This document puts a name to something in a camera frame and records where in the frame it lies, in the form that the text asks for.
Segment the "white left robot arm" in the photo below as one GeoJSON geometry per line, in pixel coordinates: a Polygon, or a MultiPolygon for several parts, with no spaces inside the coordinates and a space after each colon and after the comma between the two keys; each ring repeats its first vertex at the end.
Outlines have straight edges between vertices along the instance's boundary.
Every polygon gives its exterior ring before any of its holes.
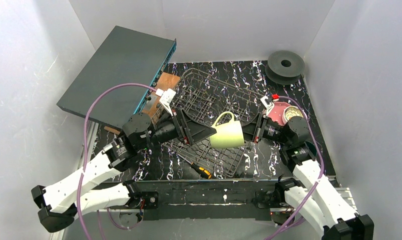
{"type": "Polygon", "coordinates": [[[190,146],[215,133],[215,128],[193,120],[181,108],[164,115],[158,126],[146,113],[132,115],[119,136],[83,167],[55,184],[32,189],[40,223],[48,232],[55,233],[87,213],[108,207],[133,204],[153,208],[157,195],[139,191],[132,180],[104,189],[98,186],[126,171],[141,150],[173,139],[190,146]]]}

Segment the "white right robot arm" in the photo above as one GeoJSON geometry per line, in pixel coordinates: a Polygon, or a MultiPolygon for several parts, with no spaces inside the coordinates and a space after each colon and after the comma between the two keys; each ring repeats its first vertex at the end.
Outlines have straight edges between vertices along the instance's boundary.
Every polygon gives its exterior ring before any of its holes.
{"type": "Polygon", "coordinates": [[[312,138],[307,120],[290,118],[284,126],[259,113],[242,126],[244,139],[257,143],[262,139],[282,143],[279,153],[282,162],[294,177],[280,180],[264,203],[286,203],[293,214],[281,225],[282,232],[298,224],[292,221],[300,214],[323,240],[371,240],[374,222],[369,215],[360,215],[334,188],[324,174],[324,164],[318,150],[312,151],[312,138]]]}

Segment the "light green ceramic mug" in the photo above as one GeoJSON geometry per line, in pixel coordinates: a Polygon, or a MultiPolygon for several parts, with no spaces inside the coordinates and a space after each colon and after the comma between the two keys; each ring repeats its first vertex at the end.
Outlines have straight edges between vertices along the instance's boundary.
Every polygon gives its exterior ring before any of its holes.
{"type": "Polygon", "coordinates": [[[216,133],[209,137],[212,148],[227,149],[244,146],[245,142],[241,123],[239,120],[235,120],[232,112],[225,111],[221,113],[212,127],[216,129],[216,133]],[[225,115],[230,115],[230,120],[226,123],[218,124],[225,115]]]}

